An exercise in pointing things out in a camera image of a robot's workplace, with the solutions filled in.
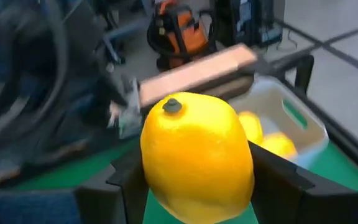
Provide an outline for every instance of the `white container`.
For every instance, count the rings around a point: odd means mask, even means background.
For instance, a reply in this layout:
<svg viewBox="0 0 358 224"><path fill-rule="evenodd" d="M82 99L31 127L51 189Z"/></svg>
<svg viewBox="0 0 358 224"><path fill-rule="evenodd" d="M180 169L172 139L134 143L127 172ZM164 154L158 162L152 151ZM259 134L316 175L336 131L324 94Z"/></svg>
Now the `white container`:
<svg viewBox="0 0 358 224"><path fill-rule="evenodd" d="M264 135L282 132L294 143L298 156L291 161L309 168L329 142L324 124L276 78L257 77L250 90L227 101L237 113L259 116Z"/></svg>

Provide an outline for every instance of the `yellow lemon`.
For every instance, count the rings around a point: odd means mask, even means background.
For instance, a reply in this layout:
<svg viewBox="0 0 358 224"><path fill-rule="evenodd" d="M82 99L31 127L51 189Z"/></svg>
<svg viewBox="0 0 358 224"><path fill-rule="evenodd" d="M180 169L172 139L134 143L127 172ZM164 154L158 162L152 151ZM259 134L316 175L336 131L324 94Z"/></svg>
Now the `yellow lemon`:
<svg viewBox="0 0 358 224"><path fill-rule="evenodd" d="M160 204L185 223L240 215L254 189L246 134L225 101L176 93L158 102L140 137L145 178Z"/></svg>
<svg viewBox="0 0 358 224"><path fill-rule="evenodd" d="M291 139L283 133L266 135L260 146L284 159L291 159L298 154Z"/></svg>
<svg viewBox="0 0 358 224"><path fill-rule="evenodd" d="M248 141L260 145L264 139L264 134L259 117L250 111L243 111L239 113L239 119L246 132Z"/></svg>

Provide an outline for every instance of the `green surface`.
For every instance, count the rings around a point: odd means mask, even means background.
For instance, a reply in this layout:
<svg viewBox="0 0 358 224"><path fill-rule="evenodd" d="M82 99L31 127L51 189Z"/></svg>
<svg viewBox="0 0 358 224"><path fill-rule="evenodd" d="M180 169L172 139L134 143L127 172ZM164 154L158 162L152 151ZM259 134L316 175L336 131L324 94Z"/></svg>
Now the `green surface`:
<svg viewBox="0 0 358 224"><path fill-rule="evenodd" d="M287 114L298 123L299 127L306 130L308 127L308 121L288 100L283 100L283 108L285 112L287 112Z"/></svg>
<svg viewBox="0 0 358 224"><path fill-rule="evenodd" d="M101 152L93 157L65 164L48 174L38 176L17 185L14 189L40 190L74 187L105 168L112 159L117 159L128 150L133 149L134 146L137 145L136 141L138 141L138 139L115 147L109 151ZM310 171L351 189L358 190L358 167L332 143L319 155L315 163L311 166ZM176 224L181 222L169 215L158 204L150 192L144 223ZM224 224L237 223L257 223L252 207L249 207L241 216L224 222Z"/></svg>

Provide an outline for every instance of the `table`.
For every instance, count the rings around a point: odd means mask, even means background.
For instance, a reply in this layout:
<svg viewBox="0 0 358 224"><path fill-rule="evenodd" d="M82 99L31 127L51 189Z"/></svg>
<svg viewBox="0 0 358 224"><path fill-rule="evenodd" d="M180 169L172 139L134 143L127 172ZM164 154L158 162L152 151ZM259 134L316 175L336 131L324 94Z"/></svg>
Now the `table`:
<svg viewBox="0 0 358 224"><path fill-rule="evenodd" d="M304 89L307 84L303 80L295 81L300 83ZM305 102L305 96L298 93L301 100ZM317 109L312 103L307 103L311 109L317 113ZM350 189L358 191L358 142L351 139L351 136L343 134L340 127L336 127L334 121L327 118L326 114L319 112L319 117L326 124L331 141L317 157L310 171L342 184ZM100 152L86 159L66 163L63 166L56 167L48 173L39 175L33 179L29 179L19 185L13 187L14 190L42 190L42 189L61 189L70 188L80 185L82 182L90 179L98 171L104 169L108 164L120 158L126 152L134 149L139 145L139 138L135 138L129 142L118 145L107 151ZM352 158L346 156L343 152L353 155ZM155 200L151 192L147 200L144 215L144 223L180 223L178 220L169 215ZM252 207L249 207L241 216L226 221L224 223L257 223Z"/></svg>
<svg viewBox="0 0 358 224"><path fill-rule="evenodd" d="M60 189L79 185L83 181L95 175L98 171L108 166L111 160L120 158L137 145L139 139L133 139L108 151L100 152L87 159L74 161L64 166L57 167L49 173L23 182L13 189L16 190L41 190ZM358 190L358 167L344 155L336 145L331 142L319 155L310 171L339 184ZM248 208L240 217L225 223L257 223L252 207ZM169 215L149 193L144 223L180 223Z"/></svg>

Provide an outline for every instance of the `shop vacuum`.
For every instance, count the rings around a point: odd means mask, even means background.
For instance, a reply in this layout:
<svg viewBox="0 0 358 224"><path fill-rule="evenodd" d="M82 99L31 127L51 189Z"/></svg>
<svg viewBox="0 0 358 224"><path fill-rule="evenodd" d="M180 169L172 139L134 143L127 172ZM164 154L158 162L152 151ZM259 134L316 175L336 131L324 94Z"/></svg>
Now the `shop vacuum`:
<svg viewBox="0 0 358 224"><path fill-rule="evenodd" d="M281 42L283 29L274 23L273 0L214 0L217 40L226 47L244 43L266 47Z"/></svg>
<svg viewBox="0 0 358 224"><path fill-rule="evenodd" d="M176 0L155 3L155 13L147 29L147 42L160 54L157 68L166 71L216 51L216 18L209 9L193 17L189 6ZM201 17L211 18L208 34Z"/></svg>

